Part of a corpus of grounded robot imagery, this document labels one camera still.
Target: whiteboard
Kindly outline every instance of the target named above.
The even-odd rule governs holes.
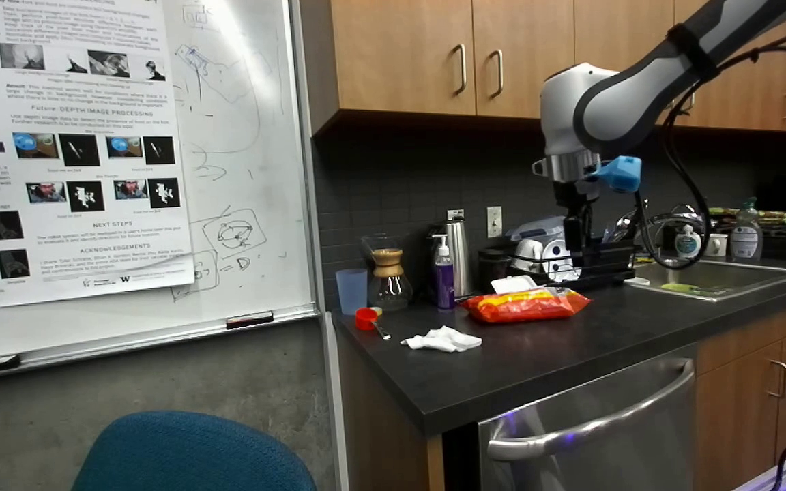
[[[317,315],[287,0],[164,0],[191,216],[191,287],[0,308],[25,364]]]

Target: chair backrest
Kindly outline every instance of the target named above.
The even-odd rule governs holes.
[[[197,412],[135,412],[93,441],[74,491],[313,491],[277,438]]]

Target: dishwasher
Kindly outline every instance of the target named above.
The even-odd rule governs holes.
[[[481,491],[692,491],[692,348],[476,423]]]

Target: kitchen counter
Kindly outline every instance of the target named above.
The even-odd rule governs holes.
[[[786,284],[723,303],[702,303],[631,287],[587,291],[591,300],[561,321],[476,325],[463,308],[410,308],[384,314],[393,341],[351,329],[345,338],[423,437],[494,416],[517,404],[580,385],[639,360],[698,342],[714,332],[786,308]],[[471,352],[412,352],[400,338],[449,325],[481,334]]]

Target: chip bag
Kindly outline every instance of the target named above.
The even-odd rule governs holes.
[[[577,293],[575,288],[552,287],[506,293],[475,293],[467,300],[468,315],[486,325],[568,318],[584,304],[588,304],[588,297]]]

